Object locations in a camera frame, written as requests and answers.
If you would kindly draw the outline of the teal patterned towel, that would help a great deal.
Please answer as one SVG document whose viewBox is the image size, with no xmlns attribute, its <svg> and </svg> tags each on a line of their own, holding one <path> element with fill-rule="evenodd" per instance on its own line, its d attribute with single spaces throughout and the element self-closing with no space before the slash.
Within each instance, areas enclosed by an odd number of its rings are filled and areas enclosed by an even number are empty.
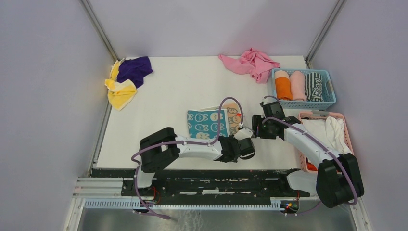
<svg viewBox="0 0 408 231">
<path fill-rule="evenodd" d="M 241 109 L 236 102 L 228 100 L 221 109 L 218 106 L 201 110 L 187 111 L 187 127 L 191 138 L 213 139 L 220 136 L 235 135 L 241 120 Z"/>
</svg>

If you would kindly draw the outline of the green white striped towel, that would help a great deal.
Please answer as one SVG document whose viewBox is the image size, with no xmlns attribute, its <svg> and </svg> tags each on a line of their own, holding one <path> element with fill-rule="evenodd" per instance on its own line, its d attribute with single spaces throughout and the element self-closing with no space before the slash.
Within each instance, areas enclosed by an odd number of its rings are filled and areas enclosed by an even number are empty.
<svg viewBox="0 0 408 231">
<path fill-rule="evenodd" d="M 322 102 L 323 82 L 321 74 L 312 72 L 305 76 L 305 95 L 309 102 Z"/>
</svg>

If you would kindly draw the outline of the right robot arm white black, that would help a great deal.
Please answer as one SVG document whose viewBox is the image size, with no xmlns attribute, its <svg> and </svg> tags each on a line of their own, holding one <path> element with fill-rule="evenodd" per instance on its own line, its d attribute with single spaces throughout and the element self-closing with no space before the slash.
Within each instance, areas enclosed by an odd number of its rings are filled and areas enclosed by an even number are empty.
<svg viewBox="0 0 408 231">
<path fill-rule="evenodd" d="M 357 158 L 324 145 L 294 116 L 286 116 L 278 101 L 261 102 L 262 115 L 252 116 L 254 136 L 280 138 L 293 145 L 317 168 L 316 173 L 291 170 L 279 181 L 278 191 L 291 196 L 297 190 L 317 195 L 328 208 L 341 204 L 356 205 L 364 195 Z"/>
</svg>

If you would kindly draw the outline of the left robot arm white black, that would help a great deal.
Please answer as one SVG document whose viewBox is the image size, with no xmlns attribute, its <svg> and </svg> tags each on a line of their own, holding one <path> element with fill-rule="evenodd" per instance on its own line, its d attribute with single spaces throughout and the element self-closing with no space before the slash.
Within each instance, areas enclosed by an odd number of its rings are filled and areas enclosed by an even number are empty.
<svg viewBox="0 0 408 231">
<path fill-rule="evenodd" d="M 178 135 L 172 127 L 163 128 L 140 140 L 139 151 L 131 157 L 138 164 L 133 190 L 145 196 L 151 191 L 155 174 L 179 158 L 202 158 L 223 163 L 251 159 L 255 155 L 252 134 L 221 136 L 212 139 Z"/>
</svg>

